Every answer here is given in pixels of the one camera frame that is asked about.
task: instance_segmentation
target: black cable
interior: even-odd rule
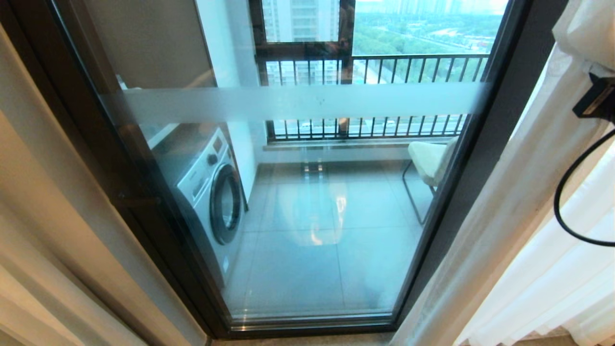
[[[560,198],[561,198],[561,192],[564,190],[564,185],[566,185],[566,181],[568,181],[570,176],[573,174],[574,170],[577,167],[579,167],[579,165],[583,162],[583,160],[585,160],[589,156],[589,154],[591,154],[600,145],[604,144],[607,140],[609,140],[614,135],[615,135],[615,129],[607,133],[604,137],[602,137],[597,142],[595,142],[591,147],[589,147],[583,154],[579,156],[579,158],[572,164],[572,166],[568,168],[566,173],[564,173],[564,176],[561,178],[560,183],[557,185],[557,188],[555,189],[555,197],[553,198],[553,211],[555,213],[555,218],[557,219],[557,222],[560,223],[564,231],[568,232],[571,236],[577,239],[585,241],[586,243],[600,245],[600,246],[609,246],[609,247],[615,247],[615,241],[603,241],[603,240],[596,240],[596,239],[588,238],[570,229],[570,227],[561,218]]]

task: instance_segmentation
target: metal railing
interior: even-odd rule
[[[355,55],[353,84],[478,82],[488,54]],[[341,61],[321,58],[261,58],[263,85],[341,84]],[[397,118],[293,119],[267,121],[268,142],[293,140],[450,137],[459,135],[467,115]]]
[[[352,84],[476,82],[489,54],[355,55]],[[258,59],[264,86],[341,84],[341,61],[325,58]]]
[[[353,84],[476,82],[489,54],[418,54],[353,56]]]
[[[395,139],[459,135],[468,115],[267,121],[268,142],[331,139]]]

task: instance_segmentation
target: wall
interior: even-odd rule
[[[247,0],[197,0],[218,87],[258,86]],[[244,192],[250,198],[256,177],[255,149],[247,121],[227,122]]]
[[[127,87],[214,86],[192,0],[83,0]]]
[[[207,336],[87,169],[0,28],[0,198],[151,344]]]

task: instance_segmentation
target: chair leg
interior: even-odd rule
[[[410,203],[412,204],[412,209],[415,210],[416,218],[419,220],[419,224],[422,226],[422,225],[425,224],[425,220],[427,219],[427,215],[425,215],[425,217],[421,218],[421,214],[419,213],[419,209],[416,207],[416,203],[415,203],[414,199],[412,198],[412,194],[410,193],[410,189],[408,188],[408,183],[406,183],[406,172],[408,172],[408,170],[409,170],[411,165],[412,165],[412,160],[410,160],[410,162],[406,166],[406,169],[403,170],[403,173],[402,173],[403,186],[406,187],[406,192],[408,193],[408,197],[410,197]],[[434,193],[434,188],[432,188],[431,186],[429,188],[431,188],[432,193],[435,194]]]

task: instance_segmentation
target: glass sliding door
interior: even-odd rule
[[[39,6],[99,106],[77,128],[148,195],[112,201],[217,337],[395,328],[531,7]]]

